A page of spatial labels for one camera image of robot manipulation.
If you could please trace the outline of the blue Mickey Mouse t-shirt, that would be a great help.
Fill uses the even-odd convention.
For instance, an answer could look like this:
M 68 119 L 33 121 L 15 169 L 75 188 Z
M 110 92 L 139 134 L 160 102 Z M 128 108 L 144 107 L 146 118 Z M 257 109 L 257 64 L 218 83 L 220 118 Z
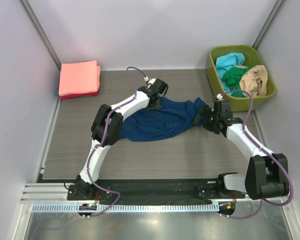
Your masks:
M 123 121 L 119 139 L 133 142 L 153 142 L 176 137 L 195 127 L 194 120 L 205 102 L 177 102 L 166 97 L 160 100 L 160 108 L 143 108 Z

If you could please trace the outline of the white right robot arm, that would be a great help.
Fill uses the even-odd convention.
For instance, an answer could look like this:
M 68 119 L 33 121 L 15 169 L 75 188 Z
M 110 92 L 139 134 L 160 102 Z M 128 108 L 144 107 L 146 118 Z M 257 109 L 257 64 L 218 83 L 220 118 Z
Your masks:
M 266 200 L 287 196 L 288 160 L 282 153 L 273 153 L 254 137 L 243 120 L 234 117 L 228 100 L 215 100 L 214 106 L 202 104 L 194 119 L 204 129 L 222 134 L 231 141 L 248 160 L 246 174 L 222 173 L 218 175 L 215 192 L 227 198 L 233 191 L 247 194 L 252 200 Z

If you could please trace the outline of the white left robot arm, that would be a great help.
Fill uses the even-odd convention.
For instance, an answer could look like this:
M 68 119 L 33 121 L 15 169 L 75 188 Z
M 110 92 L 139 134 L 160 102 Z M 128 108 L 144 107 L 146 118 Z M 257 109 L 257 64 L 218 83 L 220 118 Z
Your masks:
M 146 79 L 146 84 L 125 100 L 100 106 L 91 126 L 92 140 L 87 160 L 68 188 L 68 200 L 91 200 L 97 194 L 101 166 L 111 146 L 119 140 L 123 122 L 139 110 L 158 108 L 160 98 L 165 96 L 168 88 L 168 84 L 159 78 Z

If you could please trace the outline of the green crumpled t-shirt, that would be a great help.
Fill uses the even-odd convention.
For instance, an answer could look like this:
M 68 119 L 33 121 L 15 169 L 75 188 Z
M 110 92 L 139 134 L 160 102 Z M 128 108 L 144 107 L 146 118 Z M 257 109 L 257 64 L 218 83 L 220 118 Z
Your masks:
M 252 67 L 232 67 L 221 78 L 224 90 L 226 92 L 232 90 L 241 90 L 240 81 L 242 76 L 246 74 Z

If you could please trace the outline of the olive green plastic bin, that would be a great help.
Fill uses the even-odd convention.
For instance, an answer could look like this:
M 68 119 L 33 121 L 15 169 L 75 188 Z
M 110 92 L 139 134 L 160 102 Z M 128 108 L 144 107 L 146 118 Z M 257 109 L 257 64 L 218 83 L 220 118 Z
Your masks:
M 257 50 L 248 45 L 226 45 L 212 48 L 208 55 L 208 68 L 206 70 L 206 74 L 214 96 L 225 92 L 222 82 L 217 73 L 217 58 L 229 53 L 242 53 L 245 57 L 245 62 L 243 64 L 247 67 L 254 67 L 256 65 L 264 64 Z M 277 89 L 275 83 L 269 75 L 266 85 L 266 95 L 254 96 L 252 109 L 255 110 L 260 107 L 267 99 L 271 98 L 276 93 L 276 90 Z M 230 101 L 231 109 L 233 112 L 242 112 L 249 110 L 251 100 L 248 97 L 234 97 L 226 94 L 223 98 Z

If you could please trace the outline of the beige crumpled t-shirt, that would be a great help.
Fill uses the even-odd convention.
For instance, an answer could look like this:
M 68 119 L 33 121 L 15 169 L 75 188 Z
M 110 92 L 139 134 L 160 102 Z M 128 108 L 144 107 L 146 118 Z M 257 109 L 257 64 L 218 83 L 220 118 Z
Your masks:
M 262 97 L 267 94 L 268 72 L 264 65 L 256 65 L 249 69 L 239 82 L 243 91 L 250 93 L 253 97 Z

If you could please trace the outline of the light blue crumpled t-shirt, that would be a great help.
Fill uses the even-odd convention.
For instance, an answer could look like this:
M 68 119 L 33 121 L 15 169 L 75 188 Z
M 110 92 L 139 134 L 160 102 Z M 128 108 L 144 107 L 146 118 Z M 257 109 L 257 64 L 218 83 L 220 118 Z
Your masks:
M 215 68 L 225 92 L 228 92 L 230 89 L 222 81 L 222 77 L 228 70 L 234 68 L 235 66 L 242 66 L 245 60 L 246 58 L 244 54 L 240 52 L 231 52 L 216 59 Z

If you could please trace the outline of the folded red t-shirt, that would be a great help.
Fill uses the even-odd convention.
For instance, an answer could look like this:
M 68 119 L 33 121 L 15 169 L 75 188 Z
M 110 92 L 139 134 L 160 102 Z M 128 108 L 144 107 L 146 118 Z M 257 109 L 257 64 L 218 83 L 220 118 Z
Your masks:
M 90 93 L 76 93 L 76 94 L 68 94 L 68 95 L 61 96 L 60 99 L 65 100 L 65 99 L 72 99 L 72 98 L 79 98 L 79 97 L 91 97 L 97 95 L 98 95 L 97 91 L 90 92 Z

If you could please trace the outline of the folded pink t-shirt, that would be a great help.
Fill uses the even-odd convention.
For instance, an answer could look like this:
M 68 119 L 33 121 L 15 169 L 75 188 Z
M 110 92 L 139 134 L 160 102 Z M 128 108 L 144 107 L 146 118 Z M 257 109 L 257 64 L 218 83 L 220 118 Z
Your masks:
M 58 87 L 59 96 L 98 92 L 100 74 L 100 66 L 96 60 L 62 63 Z

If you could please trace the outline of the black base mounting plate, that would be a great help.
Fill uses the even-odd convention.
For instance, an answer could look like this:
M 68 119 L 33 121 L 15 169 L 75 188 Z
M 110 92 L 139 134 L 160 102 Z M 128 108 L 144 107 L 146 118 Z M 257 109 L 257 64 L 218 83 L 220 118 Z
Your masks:
M 113 200 L 121 194 L 120 200 L 145 199 L 172 201 L 174 199 L 243 199 L 245 194 L 240 191 L 227 190 L 221 180 L 217 178 L 184 178 L 184 179 L 99 179 L 96 182 L 101 190 L 94 184 L 84 183 L 77 179 L 68 187 L 67 200 L 83 201 L 94 200 L 100 197 L 105 202 Z

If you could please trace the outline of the aluminium frame rail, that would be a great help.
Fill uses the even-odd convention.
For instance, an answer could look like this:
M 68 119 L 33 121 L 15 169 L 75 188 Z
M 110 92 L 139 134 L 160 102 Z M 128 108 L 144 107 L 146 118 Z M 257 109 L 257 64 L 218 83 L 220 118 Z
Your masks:
M 68 190 L 62 183 L 27 183 L 20 203 L 57 203 L 67 201 Z

